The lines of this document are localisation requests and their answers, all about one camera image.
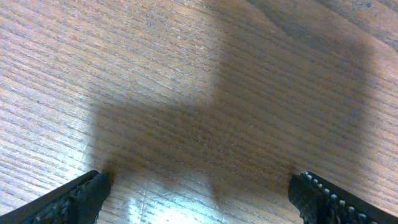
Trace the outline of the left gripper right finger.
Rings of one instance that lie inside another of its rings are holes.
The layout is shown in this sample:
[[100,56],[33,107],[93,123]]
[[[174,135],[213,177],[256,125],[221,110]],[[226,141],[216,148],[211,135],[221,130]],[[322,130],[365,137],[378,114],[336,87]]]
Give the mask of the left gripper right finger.
[[397,224],[397,217],[309,171],[292,175],[288,198],[304,224]]

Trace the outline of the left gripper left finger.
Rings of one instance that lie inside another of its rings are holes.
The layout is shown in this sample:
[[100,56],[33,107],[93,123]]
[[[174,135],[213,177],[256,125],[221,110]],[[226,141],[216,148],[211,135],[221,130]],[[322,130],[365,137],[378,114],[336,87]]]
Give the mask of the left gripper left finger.
[[111,191],[111,175],[91,170],[1,216],[10,224],[95,224]]

